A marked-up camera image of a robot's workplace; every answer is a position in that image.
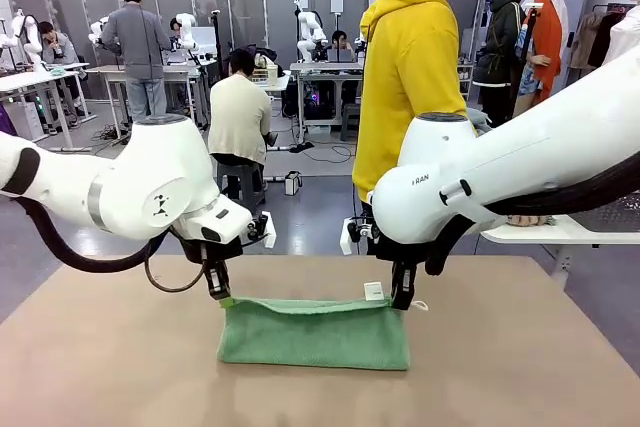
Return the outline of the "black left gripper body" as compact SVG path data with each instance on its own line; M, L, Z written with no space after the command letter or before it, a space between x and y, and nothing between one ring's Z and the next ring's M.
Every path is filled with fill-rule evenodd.
M185 240L179 242L186 258L196 264L206 263L208 270L226 271L226 262L243 254L243 247L239 238L228 244L206 240Z

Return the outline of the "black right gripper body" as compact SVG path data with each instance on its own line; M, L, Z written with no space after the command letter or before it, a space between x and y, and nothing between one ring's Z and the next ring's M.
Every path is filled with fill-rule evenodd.
M401 244L380 235L372 241L372 254L379 260L418 265L426 259L426 244Z

